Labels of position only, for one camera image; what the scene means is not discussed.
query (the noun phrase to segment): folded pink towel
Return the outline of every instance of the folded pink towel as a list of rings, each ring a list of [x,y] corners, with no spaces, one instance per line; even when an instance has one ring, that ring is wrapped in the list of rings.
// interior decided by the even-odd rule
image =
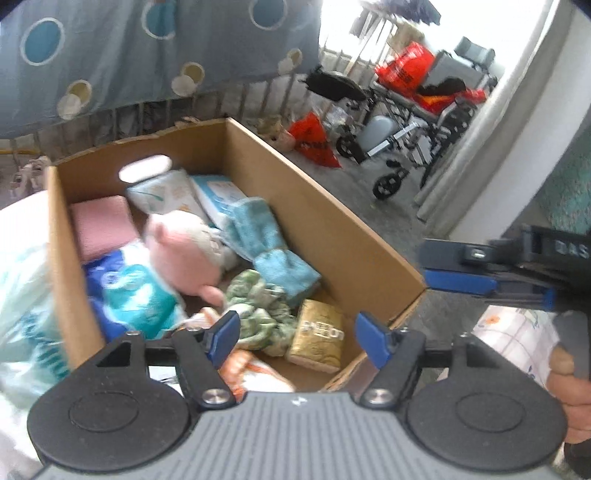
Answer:
[[[76,203],[71,210],[82,263],[139,238],[127,200],[122,196]]]

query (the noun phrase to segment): ribbed grey surface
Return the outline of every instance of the ribbed grey surface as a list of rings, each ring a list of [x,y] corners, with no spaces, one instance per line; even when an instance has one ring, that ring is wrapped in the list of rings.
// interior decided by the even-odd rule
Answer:
[[[365,410],[348,394],[250,393],[238,407],[206,413],[175,451],[132,472],[129,480],[464,480],[464,472],[434,459],[409,440],[389,413]],[[51,466],[43,480],[81,480]],[[550,468],[507,480],[552,480]]]

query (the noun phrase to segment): red bag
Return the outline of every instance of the red bag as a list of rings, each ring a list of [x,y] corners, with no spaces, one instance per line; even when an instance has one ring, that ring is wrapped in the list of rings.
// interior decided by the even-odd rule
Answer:
[[[411,97],[429,72],[435,56],[421,44],[413,42],[393,61],[378,66],[378,82],[395,92]]]
[[[466,90],[465,92],[458,92],[454,95],[440,96],[414,95],[413,100],[428,112],[440,115],[458,97],[470,100],[474,105],[480,105],[486,102],[486,92],[484,90]]]
[[[323,167],[340,168],[324,127],[314,112],[293,123],[288,131],[295,138],[295,149],[303,156]]]

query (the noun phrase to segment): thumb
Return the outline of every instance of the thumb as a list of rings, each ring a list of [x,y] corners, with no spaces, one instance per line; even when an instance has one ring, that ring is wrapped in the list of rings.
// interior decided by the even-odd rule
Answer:
[[[574,358],[562,346],[557,345],[550,355],[550,369],[559,375],[574,374]]]

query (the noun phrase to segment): finger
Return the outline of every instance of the finger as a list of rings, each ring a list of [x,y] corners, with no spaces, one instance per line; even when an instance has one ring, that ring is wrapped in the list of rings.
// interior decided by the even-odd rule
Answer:
[[[585,432],[591,432],[591,405],[572,407],[563,405],[569,427]]]
[[[591,432],[584,432],[582,430],[577,429],[569,429],[569,432],[566,434],[565,442],[576,444],[583,443],[589,439],[591,439]]]
[[[567,405],[591,405],[591,382],[550,372],[546,387]]]
[[[560,345],[550,355],[550,369],[559,375],[574,374],[574,358]]]

